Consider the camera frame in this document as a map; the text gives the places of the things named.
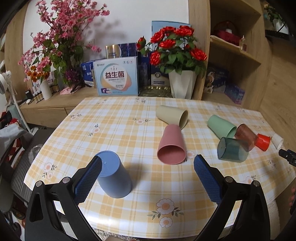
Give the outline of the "person's right hand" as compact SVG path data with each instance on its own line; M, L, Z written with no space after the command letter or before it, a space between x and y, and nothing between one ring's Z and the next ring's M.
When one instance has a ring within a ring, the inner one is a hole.
M290 214L292 215L296 209L295 187L292 187L291 191L292 191L292 195L289 198L289 207L290 207Z

